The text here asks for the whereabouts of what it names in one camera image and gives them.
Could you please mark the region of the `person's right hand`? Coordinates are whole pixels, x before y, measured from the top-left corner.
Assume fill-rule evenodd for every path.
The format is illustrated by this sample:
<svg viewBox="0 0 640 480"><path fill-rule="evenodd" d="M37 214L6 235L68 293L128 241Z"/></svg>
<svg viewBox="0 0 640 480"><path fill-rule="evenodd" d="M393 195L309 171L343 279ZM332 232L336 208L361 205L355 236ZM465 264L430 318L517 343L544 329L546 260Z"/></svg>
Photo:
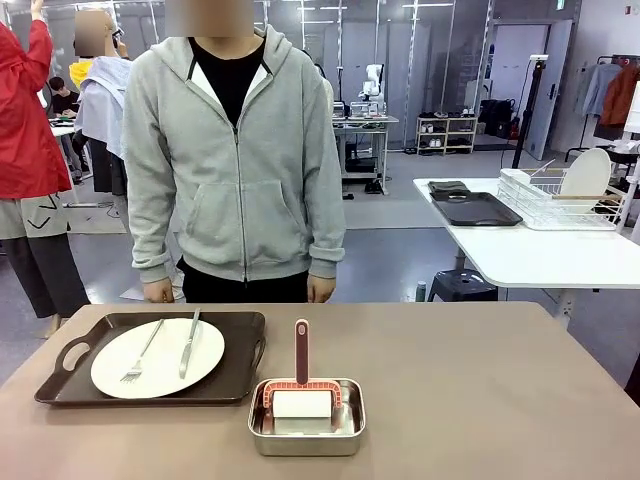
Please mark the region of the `person's right hand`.
<svg viewBox="0 0 640 480"><path fill-rule="evenodd" d="M173 303L173 286L169 278L156 282L144 283L143 294L146 301L151 303Z"/></svg>

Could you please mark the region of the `person's left hand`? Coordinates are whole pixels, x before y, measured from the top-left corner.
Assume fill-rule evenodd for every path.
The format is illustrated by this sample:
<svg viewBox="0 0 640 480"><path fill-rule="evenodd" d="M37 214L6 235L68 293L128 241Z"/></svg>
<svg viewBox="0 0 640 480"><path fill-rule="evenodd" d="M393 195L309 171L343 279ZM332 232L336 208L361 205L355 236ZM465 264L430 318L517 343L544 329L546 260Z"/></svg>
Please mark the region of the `person's left hand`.
<svg viewBox="0 0 640 480"><path fill-rule="evenodd" d="M307 281L307 301L309 303L325 303L331 298L335 288L335 278L322 278L309 275Z"/></svg>

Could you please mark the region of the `silver table knife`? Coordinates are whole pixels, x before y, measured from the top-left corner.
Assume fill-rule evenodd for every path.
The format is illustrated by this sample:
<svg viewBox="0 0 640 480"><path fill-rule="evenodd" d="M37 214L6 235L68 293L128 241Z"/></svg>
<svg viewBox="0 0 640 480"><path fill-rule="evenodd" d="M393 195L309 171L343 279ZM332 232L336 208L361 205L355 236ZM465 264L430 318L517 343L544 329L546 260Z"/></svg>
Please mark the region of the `silver table knife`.
<svg viewBox="0 0 640 480"><path fill-rule="evenodd" d="M188 371L189 361L190 361L191 352L192 352L192 346L193 346L194 338L195 338L199 320L200 320L200 313L201 313L201 310L197 308L194 312L194 315L191 321L189 334L183 349L183 353L182 353L181 361L179 365L179 377L181 379L184 379L186 377L186 374Z"/></svg>

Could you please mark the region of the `silver fork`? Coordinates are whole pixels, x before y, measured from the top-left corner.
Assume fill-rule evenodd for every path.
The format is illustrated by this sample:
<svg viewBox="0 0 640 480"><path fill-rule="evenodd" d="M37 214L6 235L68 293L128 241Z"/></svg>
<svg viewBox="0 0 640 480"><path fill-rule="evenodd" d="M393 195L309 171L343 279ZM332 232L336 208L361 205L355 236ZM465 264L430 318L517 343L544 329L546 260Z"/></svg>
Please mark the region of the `silver fork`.
<svg viewBox="0 0 640 480"><path fill-rule="evenodd" d="M144 344L142 351L139 353L134 365L123 375L123 377L121 378L121 382L131 383L136 381L141 376L143 372L143 367L142 367L143 358L146 352L148 351L150 345L152 344L153 340L155 339L156 335L159 333L160 329L164 325L164 322L165 322L164 319L161 319L157 322L152 333L146 340L146 343Z"/></svg>

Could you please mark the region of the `pink lint roller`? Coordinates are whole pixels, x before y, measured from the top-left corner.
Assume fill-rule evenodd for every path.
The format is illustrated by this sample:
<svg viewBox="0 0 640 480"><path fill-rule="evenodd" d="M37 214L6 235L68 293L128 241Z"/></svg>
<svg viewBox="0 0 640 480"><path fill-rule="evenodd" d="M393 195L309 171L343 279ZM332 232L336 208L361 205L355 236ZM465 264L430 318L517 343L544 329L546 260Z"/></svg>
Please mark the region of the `pink lint roller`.
<svg viewBox="0 0 640 480"><path fill-rule="evenodd" d="M266 382L262 405L274 419L329 419L342 407L341 386L336 380L310 375L310 324L298 319L294 326L293 378Z"/></svg>

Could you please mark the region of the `white round plate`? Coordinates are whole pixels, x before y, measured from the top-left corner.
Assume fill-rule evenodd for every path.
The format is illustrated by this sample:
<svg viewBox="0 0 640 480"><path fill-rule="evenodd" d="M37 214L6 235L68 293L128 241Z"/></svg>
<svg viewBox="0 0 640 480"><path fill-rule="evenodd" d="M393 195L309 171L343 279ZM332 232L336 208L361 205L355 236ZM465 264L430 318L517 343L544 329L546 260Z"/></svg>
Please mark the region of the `white round plate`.
<svg viewBox="0 0 640 480"><path fill-rule="evenodd" d="M611 176L608 153L600 148L583 152L566 170L560 195L567 197L601 197Z"/></svg>
<svg viewBox="0 0 640 480"><path fill-rule="evenodd" d="M179 365L192 319L164 320L164 325L143 358L143 372L134 382L123 383L121 378L134 365L159 320L116 335L97 353L91 365L90 377L101 393L129 400L164 397L203 380L218 366L225 352L224 336L217 327L200 320L188 371L186 377L181 379Z"/></svg>

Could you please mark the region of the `brown serving tray with handles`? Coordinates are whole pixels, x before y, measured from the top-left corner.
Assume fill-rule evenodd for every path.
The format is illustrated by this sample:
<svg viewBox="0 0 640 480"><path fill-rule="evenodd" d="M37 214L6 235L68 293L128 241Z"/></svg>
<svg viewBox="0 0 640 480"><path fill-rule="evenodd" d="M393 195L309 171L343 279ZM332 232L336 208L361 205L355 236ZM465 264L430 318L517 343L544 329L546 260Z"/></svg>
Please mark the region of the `brown serving tray with handles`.
<svg viewBox="0 0 640 480"><path fill-rule="evenodd" d="M253 389L265 346L265 318L259 312L203 312L200 320L217 327L225 339L218 366L203 380L164 397L116 399L93 384L90 369L97 353L116 335L134 327L168 318L191 318L189 312L127 312L103 316L85 335L60 352L54 371L37 390L40 403L56 407L201 406L241 402Z"/></svg>

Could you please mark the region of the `dark metal stool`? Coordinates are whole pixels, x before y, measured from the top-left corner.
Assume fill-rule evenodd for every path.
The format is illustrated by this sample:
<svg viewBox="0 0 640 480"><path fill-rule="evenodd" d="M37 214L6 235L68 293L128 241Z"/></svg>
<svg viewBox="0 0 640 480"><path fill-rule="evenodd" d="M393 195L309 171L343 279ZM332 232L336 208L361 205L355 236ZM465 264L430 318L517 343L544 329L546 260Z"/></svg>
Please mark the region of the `dark metal stool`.
<svg viewBox="0 0 640 480"><path fill-rule="evenodd" d="M439 271L434 275L427 297L433 302L438 297L443 302L497 301L499 291L472 269Z"/></svg>

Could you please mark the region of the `seated person in black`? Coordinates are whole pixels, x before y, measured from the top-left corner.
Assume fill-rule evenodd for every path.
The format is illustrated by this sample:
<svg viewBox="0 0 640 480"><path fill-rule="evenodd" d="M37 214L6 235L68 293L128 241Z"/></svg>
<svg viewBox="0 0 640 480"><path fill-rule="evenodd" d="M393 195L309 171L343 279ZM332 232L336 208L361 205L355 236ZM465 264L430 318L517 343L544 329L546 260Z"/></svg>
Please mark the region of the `seated person in black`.
<svg viewBox="0 0 640 480"><path fill-rule="evenodd" d="M52 90L52 109L57 117L75 118L79 110L79 94L71 91L61 77L49 80Z"/></svg>

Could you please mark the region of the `white robot on bench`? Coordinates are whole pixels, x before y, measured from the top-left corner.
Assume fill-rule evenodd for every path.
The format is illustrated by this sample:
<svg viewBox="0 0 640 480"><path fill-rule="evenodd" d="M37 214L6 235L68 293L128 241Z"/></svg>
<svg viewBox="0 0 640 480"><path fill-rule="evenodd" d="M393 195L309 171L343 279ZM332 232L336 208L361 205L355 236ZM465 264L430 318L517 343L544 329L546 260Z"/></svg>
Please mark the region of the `white robot on bench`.
<svg viewBox="0 0 640 480"><path fill-rule="evenodd" d="M383 64L369 64L366 66L366 79L363 81L362 90L358 98L367 102L373 108L373 116L385 114L385 96L383 81Z"/></svg>

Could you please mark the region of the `black bags pile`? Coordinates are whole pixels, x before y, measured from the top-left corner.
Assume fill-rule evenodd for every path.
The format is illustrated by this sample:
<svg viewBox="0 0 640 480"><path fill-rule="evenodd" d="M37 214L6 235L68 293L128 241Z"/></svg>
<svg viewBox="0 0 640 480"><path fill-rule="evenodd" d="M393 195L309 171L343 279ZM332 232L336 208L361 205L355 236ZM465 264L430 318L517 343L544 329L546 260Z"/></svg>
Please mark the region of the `black bags pile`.
<svg viewBox="0 0 640 480"><path fill-rule="evenodd" d="M480 102L479 123L483 123L484 134L508 139L511 134L514 99L488 99Z"/></svg>

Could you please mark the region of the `black tripod with white head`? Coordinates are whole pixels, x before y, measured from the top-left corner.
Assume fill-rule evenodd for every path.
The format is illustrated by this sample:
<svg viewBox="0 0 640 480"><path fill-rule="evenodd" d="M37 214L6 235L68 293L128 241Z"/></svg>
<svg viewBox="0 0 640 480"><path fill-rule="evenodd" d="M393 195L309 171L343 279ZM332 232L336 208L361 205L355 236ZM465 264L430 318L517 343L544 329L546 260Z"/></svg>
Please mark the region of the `black tripod with white head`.
<svg viewBox="0 0 640 480"><path fill-rule="evenodd" d="M533 63L532 81L530 85L529 95L526 103L526 107L523 112L522 124L520 134L517 140L514 157L511 167L513 169L519 168L521 155L524 149L524 142L529 132L531 120L533 117L534 107L536 103L537 94L539 91L541 78L543 71L546 67L546 62L549 56L546 54L534 54L530 56L530 61Z"/></svg>

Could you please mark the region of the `grey open door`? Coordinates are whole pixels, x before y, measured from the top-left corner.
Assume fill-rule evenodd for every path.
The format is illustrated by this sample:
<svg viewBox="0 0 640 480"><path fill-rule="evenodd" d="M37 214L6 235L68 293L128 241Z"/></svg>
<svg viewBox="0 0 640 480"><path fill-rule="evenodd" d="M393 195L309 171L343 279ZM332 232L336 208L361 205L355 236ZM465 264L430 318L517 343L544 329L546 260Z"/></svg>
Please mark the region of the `grey open door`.
<svg viewBox="0 0 640 480"><path fill-rule="evenodd" d="M524 149L536 160L542 159L549 138L572 26L571 20L565 20L554 23L550 27L546 47L548 59L542 71L530 128L524 142Z"/></svg>

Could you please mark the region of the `light blue hanging shirt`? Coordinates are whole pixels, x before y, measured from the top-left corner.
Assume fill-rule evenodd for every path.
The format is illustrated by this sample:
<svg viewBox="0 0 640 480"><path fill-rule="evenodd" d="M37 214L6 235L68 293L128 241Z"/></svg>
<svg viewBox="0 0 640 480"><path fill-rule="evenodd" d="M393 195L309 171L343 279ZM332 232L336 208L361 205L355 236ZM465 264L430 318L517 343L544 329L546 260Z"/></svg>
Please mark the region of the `light blue hanging shirt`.
<svg viewBox="0 0 640 480"><path fill-rule="evenodd" d="M610 63L588 67L581 76L574 102L574 112L580 116L600 116L609 84L621 70L621 66Z"/></svg>

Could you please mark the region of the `orange hanging jacket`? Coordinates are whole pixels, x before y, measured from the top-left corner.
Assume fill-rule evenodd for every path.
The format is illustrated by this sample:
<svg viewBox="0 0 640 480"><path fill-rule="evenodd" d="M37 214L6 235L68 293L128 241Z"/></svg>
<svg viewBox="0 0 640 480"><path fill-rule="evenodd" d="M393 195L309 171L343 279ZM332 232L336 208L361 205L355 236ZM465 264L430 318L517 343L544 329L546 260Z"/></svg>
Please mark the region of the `orange hanging jacket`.
<svg viewBox="0 0 640 480"><path fill-rule="evenodd" d="M600 115L600 125L620 126L626 123L639 80L640 66L627 65L609 83Z"/></svg>

